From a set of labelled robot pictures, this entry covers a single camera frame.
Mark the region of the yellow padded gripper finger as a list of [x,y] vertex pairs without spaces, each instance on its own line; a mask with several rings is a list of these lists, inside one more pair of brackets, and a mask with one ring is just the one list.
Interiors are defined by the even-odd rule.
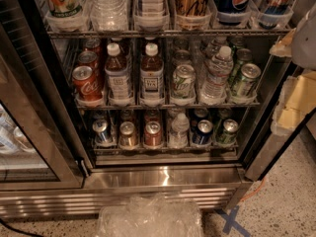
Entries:
[[297,77],[288,76],[282,85],[273,113],[272,133],[277,136],[291,134],[315,108],[316,71]]
[[277,57],[291,57],[291,44],[296,29],[292,29],[270,48],[270,54]]

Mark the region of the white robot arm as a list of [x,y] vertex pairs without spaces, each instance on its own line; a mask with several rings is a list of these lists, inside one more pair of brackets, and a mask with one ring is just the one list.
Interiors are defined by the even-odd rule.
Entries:
[[289,57],[295,65],[308,70],[297,77],[288,76],[281,88],[271,131],[287,136],[316,108],[316,4],[294,30],[271,47],[270,54]]

